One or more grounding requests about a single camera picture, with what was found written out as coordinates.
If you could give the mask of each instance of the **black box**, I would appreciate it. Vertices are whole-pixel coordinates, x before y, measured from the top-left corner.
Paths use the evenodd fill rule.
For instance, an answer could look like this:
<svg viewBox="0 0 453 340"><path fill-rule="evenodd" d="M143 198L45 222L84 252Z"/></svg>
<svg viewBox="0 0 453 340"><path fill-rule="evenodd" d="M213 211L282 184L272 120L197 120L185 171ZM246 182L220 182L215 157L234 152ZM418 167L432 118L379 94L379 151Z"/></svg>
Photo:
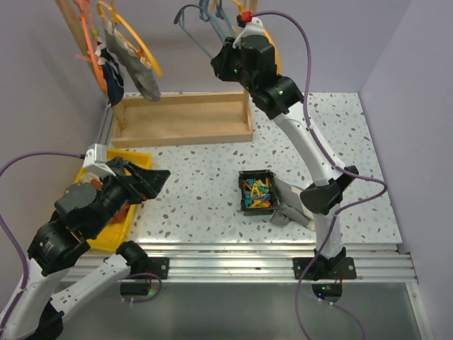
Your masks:
<svg viewBox="0 0 453 340"><path fill-rule="evenodd" d="M269 179L270 188L270 200L269 202L273 205L271 208L246 208L246 189L243 187L243 182L246 179L261 180L263 183L266 179ZM239 188L241 189L241 210L245 216L255 215L272 215L278 208L278 197L275 189L274 173L271 170L253 170L253 171L240 171L239 172Z"/></svg>

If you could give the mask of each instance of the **speckled table surface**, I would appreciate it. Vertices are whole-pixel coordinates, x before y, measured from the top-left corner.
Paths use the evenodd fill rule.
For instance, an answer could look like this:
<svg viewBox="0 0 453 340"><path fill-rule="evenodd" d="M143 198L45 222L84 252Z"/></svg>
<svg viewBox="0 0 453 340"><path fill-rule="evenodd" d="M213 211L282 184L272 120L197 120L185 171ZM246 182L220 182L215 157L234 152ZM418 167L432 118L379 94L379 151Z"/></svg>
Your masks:
<svg viewBox="0 0 453 340"><path fill-rule="evenodd" d="M356 93L313 93L309 109L332 148L361 174L382 177ZM310 175L286 135L264 113L253 110L251 143L133 149L153 156L154 169L169 169L161 195L135 215L130 239L145 243L313 243L314 232L295 223L270 224L268 216L240 211L238 171L271 169L280 179L305 188ZM343 204L380 188L355 181ZM346 210L340 218L345 243L400 243L388 195Z"/></svg>

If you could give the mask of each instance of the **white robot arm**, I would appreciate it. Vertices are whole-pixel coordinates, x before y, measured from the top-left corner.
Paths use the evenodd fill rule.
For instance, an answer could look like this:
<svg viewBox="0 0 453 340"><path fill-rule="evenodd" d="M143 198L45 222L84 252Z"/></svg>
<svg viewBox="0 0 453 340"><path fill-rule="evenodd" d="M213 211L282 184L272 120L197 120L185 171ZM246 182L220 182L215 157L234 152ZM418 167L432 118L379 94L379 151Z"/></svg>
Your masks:
<svg viewBox="0 0 453 340"><path fill-rule="evenodd" d="M239 82L250 92L255 105L282 129L307 165L313 183L300 194L302 205L313 213L316 251L328 236L334 212L340 207L343 191L353 177L331 166L319 149L305 122L302 103L306 100L296 84L277 73L275 49L265 36L263 22L245 12L239 18L244 30L237 38L227 38L211 65L217 78ZM345 166L311 121L321 144L340 168L358 174L354 166ZM321 250L323 267L332 269L345 258L340 225L335 224Z"/></svg>
<svg viewBox="0 0 453 340"><path fill-rule="evenodd" d="M84 168L102 178L102 189L90 183L70 186L55 202L55 212L28 248L26 286L18 284L6 308L0 313L0 340L53 340L63 322L110 284L141 273L147 254L133 241L124 242L94 272L73 286L54 294L59 282L90 249L95 239L124 204L140 204L157 197L170 176L167 170L147 170L125 161L131 176L115 173L108 165L107 147L92 145Z"/></svg>

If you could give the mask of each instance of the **purple wall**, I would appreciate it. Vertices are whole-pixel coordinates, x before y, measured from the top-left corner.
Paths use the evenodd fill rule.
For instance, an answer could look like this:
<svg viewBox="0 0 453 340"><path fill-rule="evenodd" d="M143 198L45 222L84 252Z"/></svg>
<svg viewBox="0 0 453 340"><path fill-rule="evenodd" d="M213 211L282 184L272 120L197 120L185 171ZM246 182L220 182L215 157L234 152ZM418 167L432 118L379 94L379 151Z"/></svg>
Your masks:
<svg viewBox="0 0 453 340"><path fill-rule="evenodd" d="M102 94L53 1L0 1L0 164L25 152L84 152L103 112ZM0 212L23 249L47 222L81 161L35 157L0 179ZM0 230L0 310L21 263Z"/></svg>
<svg viewBox="0 0 453 340"><path fill-rule="evenodd" d="M258 9L292 14L309 36L313 52L312 90L357 92L371 74L379 56L404 15L411 0L259 0ZM164 72L159 79L164 91L228 91L236 84L214 78L207 56L173 24L178 9L198 0L116 1L115 7L141 35ZM224 1L235 18L237 7ZM190 32L205 42L212 54L221 43L209 23L197 19L188 8ZM298 84L305 82L306 52L302 37L283 18L263 18L282 56L282 71ZM126 89L135 91L131 81Z"/></svg>
<svg viewBox="0 0 453 340"><path fill-rule="evenodd" d="M360 93L437 339L453 332L452 15L413 0Z"/></svg>

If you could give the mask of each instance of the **wooden box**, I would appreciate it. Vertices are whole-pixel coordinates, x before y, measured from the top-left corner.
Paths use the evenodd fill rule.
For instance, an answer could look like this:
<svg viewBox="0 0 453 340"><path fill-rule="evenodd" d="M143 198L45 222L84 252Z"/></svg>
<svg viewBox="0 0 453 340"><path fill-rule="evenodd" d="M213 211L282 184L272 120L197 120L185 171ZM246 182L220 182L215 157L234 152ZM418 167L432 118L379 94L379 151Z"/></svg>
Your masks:
<svg viewBox="0 0 453 340"><path fill-rule="evenodd" d="M126 126L120 129L115 123L111 142L117 148L253 139L248 97L242 91L170 94L156 103L141 96L126 96L121 104Z"/></svg>

